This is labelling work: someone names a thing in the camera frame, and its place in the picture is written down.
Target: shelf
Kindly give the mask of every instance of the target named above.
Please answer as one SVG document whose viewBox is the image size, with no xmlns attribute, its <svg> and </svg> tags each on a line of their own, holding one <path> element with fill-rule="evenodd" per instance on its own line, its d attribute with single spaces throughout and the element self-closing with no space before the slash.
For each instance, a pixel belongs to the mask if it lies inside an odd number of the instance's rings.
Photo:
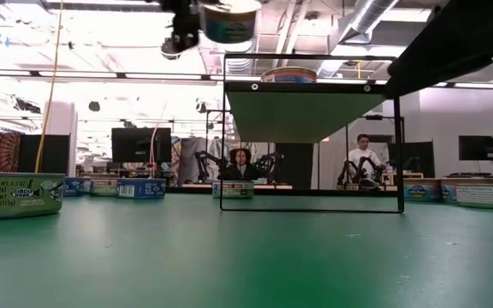
<svg viewBox="0 0 493 308">
<path fill-rule="evenodd" d="M 224 84 L 244 142 L 318 143 L 381 104 L 383 89 L 366 83 Z"/>
</svg>

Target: tin can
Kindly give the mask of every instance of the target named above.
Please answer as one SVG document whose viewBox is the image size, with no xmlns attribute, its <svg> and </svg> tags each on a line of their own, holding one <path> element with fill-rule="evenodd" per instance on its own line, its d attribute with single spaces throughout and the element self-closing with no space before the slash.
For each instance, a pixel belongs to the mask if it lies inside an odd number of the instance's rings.
<svg viewBox="0 0 493 308">
<path fill-rule="evenodd" d="M 115 197 L 117 195 L 117 180 L 91 179 L 91 196 Z"/>
<path fill-rule="evenodd" d="M 77 177 L 64 178 L 64 197 L 79 197 L 83 194 L 85 179 Z"/>
<path fill-rule="evenodd" d="M 253 0 L 199 6 L 201 29 L 206 37 L 220 44 L 246 42 L 254 36 L 256 14 L 262 5 Z"/>
<path fill-rule="evenodd" d="M 317 73 L 307 68 L 274 68 L 262 74 L 262 82 L 275 83 L 315 83 Z"/>
<path fill-rule="evenodd" d="M 439 202 L 443 198 L 438 179 L 404 179 L 405 201 Z"/>
<path fill-rule="evenodd" d="M 493 184 L 493 179 L 485 178 L 445 178 L 441 179 L 441 191 L 443 201 L 449 204 L 456 204 L 456 187 L 462 184 Z"/>
<path fill-rule="evenodd" d="M 220 192 L 223 198 L 252 198 L 254 197 L 253 181 L 224 181 L 223 189 L 220 189 L 219 181 L 212 182 L 212 197 L 220 198 Z"/>
<path fill-rule="evenodd" d="M 0 172 L 0 218 L 57 213 L 63 181 L 64 175 Z"/>
<path fill-rule="evenodd" d="M 165 179 L 118 179 L 117 197 L 132 199 L 164 198 Z"/>
</svg>

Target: table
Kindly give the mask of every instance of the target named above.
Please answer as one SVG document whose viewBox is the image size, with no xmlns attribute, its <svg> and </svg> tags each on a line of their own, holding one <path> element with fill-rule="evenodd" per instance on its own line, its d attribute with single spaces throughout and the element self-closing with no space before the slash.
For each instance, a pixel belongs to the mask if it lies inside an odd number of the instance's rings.
<svg viewBox="0 0 493 308">
<path fill-rule="evenodd" d="M 383 172 L 382 173 L 382 182 L 387 185 L 393 186 L 395 184 L 395 180 L 397 178 L 397 173 L 395 172 Z M 404 179 L 423 179 L 424 174 L 418 172 L 403 172 L 402 178 Z"/>
<path fill-rule="evenodd" d="M 0 221 L 0 307 L 10 306 L 493 307 L 493 211 L 238 213 L 210 195 L 68 198 L 59 215 Z"/>
</svg>

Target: black monitor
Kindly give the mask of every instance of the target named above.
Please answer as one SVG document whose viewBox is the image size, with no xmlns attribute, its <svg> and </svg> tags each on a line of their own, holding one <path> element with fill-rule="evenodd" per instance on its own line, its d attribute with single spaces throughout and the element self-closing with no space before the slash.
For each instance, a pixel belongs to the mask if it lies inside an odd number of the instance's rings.
<svg viewBox="0 0 493 308">
<path fill-rule="evenodd" d="M 388 144 L 389 164 L 396 167 L 397 146 Z M 433 142 L 407 142 L 402 144 L 402 167 L 404 170 L 423 173 L 426 178 L 435 177 Z"/>
<path fill-rule="evenodd" d="M 35 172 L 41 135 L 21 136 L 18 172 Z M 40 173 L 68 174 L 69 135 L 45 135 Z"/>
<path fill-rule="evenodd" d="M 114 171 L 117 171 L 121 168 L 122 163 L 113 163 L 113 162 L 107 162 L 106 163 L 106 172 L 111 173 Z"/>
<path fill-rule="evenodd" d="M 154 128 L 112 128 L 111 153 L 114 163 L 148 163 Z M 170 128 L 158 128 L 153 140 L 156 162 L 170 163 Z"/>
<path fill-rule="evenodd" d="M 493 136 L 460 136 L 461 161 L 493 161 Z"/>
</svg>

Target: black metal frame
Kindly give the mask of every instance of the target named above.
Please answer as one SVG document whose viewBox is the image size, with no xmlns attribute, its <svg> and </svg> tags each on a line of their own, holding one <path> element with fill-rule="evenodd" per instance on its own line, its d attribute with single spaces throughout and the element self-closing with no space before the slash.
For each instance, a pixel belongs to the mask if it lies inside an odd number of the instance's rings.
<svg viewBox="0 0 493 308">
<path fill-rule="evenodd" d="M 286 55 L 286 54 L 243 54 L 231 53 L 225 54 L 223 57 L 223 104 L 222 104 L 222 142 L 225 142 L 225 117 L 226 117 L 226 94 L 228 92 L 318 92 L 318 93 L 351 93 L 351 94 L 384 94 L 385 86 L 378 85 L 375 80 L 367 80 L 364 84 L 287 84 L 287 83 L 262 83 L 259 81 L 227 81 L 227 60 L 228 59 L 291 59 L 291 60 L 362 60 L 362 61 L 394 61 L 394 57 L 390 56 L 326 56 L 326 55 Z M 324 210 L 324 209 L 250 209 L 250 208 L 224 208 L 223 193 L 220 193 L 220 210 L 222 211 L 257 211 L 257 212 L 332 212 L 332 213 L 402 213 L 404 212 L 404 194 L 403 194 L 403 176 L 402 176 L 402 127 L 401 127 L 401 105 L 400 99 L 393 99 L 394 106 L 394 124 L 395 138 L 398 148 L 398 162 L 396 186 L 397 191 L 389 192 L 389 196 L 397 197 L 397 210 Z M 225 157 L 224 146 L 222 146 L 222 157 Z M 220 187 L 223 187 L 223 178 L 220 180 Z"/>
</svg>

